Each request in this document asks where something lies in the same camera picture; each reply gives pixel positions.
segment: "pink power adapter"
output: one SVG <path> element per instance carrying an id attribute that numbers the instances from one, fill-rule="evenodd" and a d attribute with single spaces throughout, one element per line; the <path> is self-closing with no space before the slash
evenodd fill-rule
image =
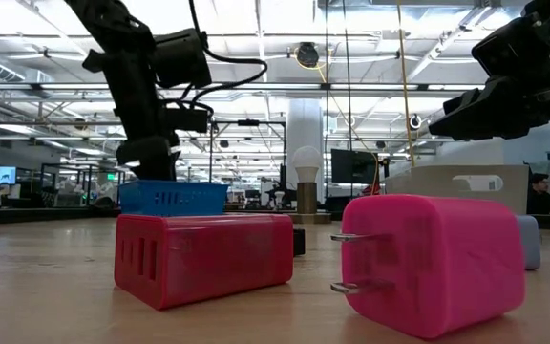
<path id="1" fill-rule="evenodd" d="M 519 307 L 515 215 L 490 201 L 408 195 L 353 200 L 343 216 L 343 292 L 368 319 L 433 339 Z"/>

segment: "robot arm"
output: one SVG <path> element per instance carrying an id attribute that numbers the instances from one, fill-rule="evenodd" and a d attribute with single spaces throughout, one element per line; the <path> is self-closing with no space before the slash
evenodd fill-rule
<path id="1" fill-rule="evenodd" d="M 155 39 L 119 0 L 65 1 L 104 51 L 91 50 L 82 66 L 105 74 L 110 87 L 127 135 L 116 151 L 118 162 L 139 161 L 133 171 L 140 179 L 175 180 L 179 154 L 172 155 L 171 147 L 180 144 L 175 130 L 205 133 L 211 114 L 186 109 L 180 101 L 180 108 L 167 108 L 172 101 L 159 99 L 155 84 L 211 83 L 198 33 L 187 29 Z"/>
<path id="2" fill-rule="evenodd" d="M 477 44 L 473 57 L 489 76 L 485 89 L 447 101 L 433 135 L 513 139 L 550 121 L 550 0 L 530 2 L 521 18 Z"/>

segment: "ceiling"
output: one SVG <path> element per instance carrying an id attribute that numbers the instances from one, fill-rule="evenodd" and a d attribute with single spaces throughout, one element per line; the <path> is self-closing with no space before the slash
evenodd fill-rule
<path id="1" fill-rule="evenodd" d="M 260 80 L 262 85 L 218 92 L 206 99 L 205 102 L 215 109 L 216 119 L 285 121 L 288 102 L 292 97 L 318 98 L 325 109 L 328 105 L 329 124 L 336 123 L 336 126 L 329 127 L 328 148 L 347 147 L 349 128 L 345 118 L 349 118 L 349 98 L 345 84 L 350 82 L 354 86 L 350 98 L 351 124 L 361 139 L 367 139 L 371 149 L 376 141 L 371 139 L 406 137 L 396 1 L 348 0 L 344 14 L 343 1 L 329 0 L 328 25 L 326 1 L 195 1 L 201 29 L 208 32 L 209 46 L 213 52 L 232 57 L 261 57 L 268 63 L 268 72 Z M 525 3 L 521 0 L 478 1 L 494 5 L 501 3 L 503 7 L 477 9 L 474 8 L 475 2 L 414 0 L 412 5 L 403 6 L 402 28 L 406 36 L 404 61 L 408 82 L 432 85 L 432 92 L 429 93 L 410 91 L 411 114 L 418 114 L 424 119 L 437 118 L 442 115 L 444 100 L 457 96 L 472 85 L 482 84 L 487 75 L 472 59 L 471 49 L 490 32 L 518 16 Z M 154 35 L 192 27 L 186 1 L 126 0 L 124 3 L 135 17 L 151 28 Z M 320 73 L 298 64 L 293 52 L 301 42 L 315 44 L 321 55 L 323 74 L 325 77 L 328 75 L 328 82 L 341 84 L 339 91 L 333 95 L 319 91 L 319 84 L 324 82 Z M 19 75 L 29 77 L 40 71 L 49 75 L 52 78 L 50 81 L 73 84 L 68 90 L 50 90 L 47 99 L 21 90 L 11 91 L 13 85 L 10 83 L 0 85 L 0 105 L 8 107 L 8 111 L 0 107 L 0 120 L 33 121 L 41 118 L 60 122 L 85 118 L 88 121 L 117 121 L 112 112 L 114 103 L 109 92 L 84 85 L 105 82 L 102 74 L 90 73 L 81 66 L 83 56 L 90 49 L 99 51 L 100 47 L 63 0 L 34 1 L 32 4 L 29 0 L 0 0 L 0 65 Z M 48 52 L 49 57 L 45 57 L 44 52 Z M 254 66 L 209 62 L 214 82 L 239 80 L 258 72 Z M 261 90 L 275 83 L 286 86 L 277 90 Z M 163 91 L 162 94 L 172 97 L 179 95 L 180 91 Z M 339 108 L 346 113 L 345 118 L 339 113 Z M 102 150 L 104 154 L 101 155 L 106 157 L 119 144 L 116 137 L 123 135 L 120 127 L 114 126 L 78 130 L 72 126 L 48 125 L 32 130 L 40 135 L 60 137 L 61 140 L 50 140 L 58 142 L 59 146 Z M 218 161 L 217 176 L 226 177 L 233 173 L 268 175 L 276 172 L 280 156 L 274 155 L 271 159 L 268 154 L 269 151 L 272 154 L 283 150 L 278 136 L 282 133 L 277 132 L 281 129 L 263 125 L 260 132 L 258 130 L 236 125 L 226 128 L 222 138 L 253 137 L 254 140 L 231 140 L 228 148 L 217 147 L 222 161 L 231 160 L 235 155 L 239 161 L 235 162 L 236 167 Z M 10 130 L 3 130 L 2 133 L 1 128 L 0 134 L 24 135 Z M 186 153 L 186 163 L 197 170 L 206 167 L 209 160 L 204 151 L 205 147 L 208 150 L 208 142 L 201 141 L 206 138 L 191 142 L 190 137 L 199 138 L 200 135 L 182 132 L 180 136 L 186 140 L 181 148 Z M 94 140 L 63 140 L 64 137 L 92 137 Z M 403 144 L 390 142 L 383 153 L 403 155 L 400 158 L 404 159 Z M 419 153 L 433 154 L 437 144 L 441 143 L 424 144 Z M 364 148 L 360 141 L 352 145 L 356 149 Z M 256 155 L 241 158 L 251 152 Z"/>

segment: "person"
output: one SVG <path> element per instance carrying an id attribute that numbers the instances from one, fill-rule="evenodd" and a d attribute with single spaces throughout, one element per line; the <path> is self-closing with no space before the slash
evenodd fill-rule
<path id="1" fill-rule="evenodd" d="M 550 214 L 549 175 L 535 173 L 530 178 L 527 196 L 527 213 L 531 215 Z"/>

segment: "blue basket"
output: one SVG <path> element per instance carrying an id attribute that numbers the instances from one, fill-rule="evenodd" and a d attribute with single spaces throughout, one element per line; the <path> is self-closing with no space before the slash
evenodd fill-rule
<path id="1" fill-rule="evenodd" d="M 228 185 L 135 181 L 120 186 L 122 214 L 151 216 L 222 215 Z"/>

